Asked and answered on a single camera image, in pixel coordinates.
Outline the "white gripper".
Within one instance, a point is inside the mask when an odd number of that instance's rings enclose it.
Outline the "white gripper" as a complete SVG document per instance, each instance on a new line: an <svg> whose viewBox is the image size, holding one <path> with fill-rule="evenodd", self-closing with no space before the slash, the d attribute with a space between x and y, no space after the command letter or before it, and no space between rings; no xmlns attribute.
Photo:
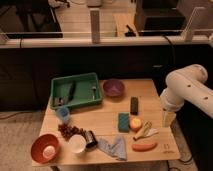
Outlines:
<svg viewBox="0 0 213 171"><path fill-rule="evenodd" d="M170 102L168 102L165 98L160 98L161 100L161 104L162 104L162 108L163 108L163 115L162 115L162 126L163 127L167 127L167 112L170 112L168 115L168 126L171 126L171 124L173 123L173 121L176 118L176 113L178 111L178 107L174 104L171 104Z"/></svg>

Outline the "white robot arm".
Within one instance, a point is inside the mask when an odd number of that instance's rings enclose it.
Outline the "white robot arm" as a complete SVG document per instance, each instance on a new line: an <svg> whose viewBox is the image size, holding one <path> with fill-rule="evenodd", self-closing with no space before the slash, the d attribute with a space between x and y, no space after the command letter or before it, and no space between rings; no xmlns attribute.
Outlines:
<svg viewBox="0 0 213 171"><path fill-rule="evenodd" d="M207 79L207 70L199 64L176 69L166 76L166 88L160 95L164 127L171 125L186 101L213 119L213 90L205 86Z"/></svg>

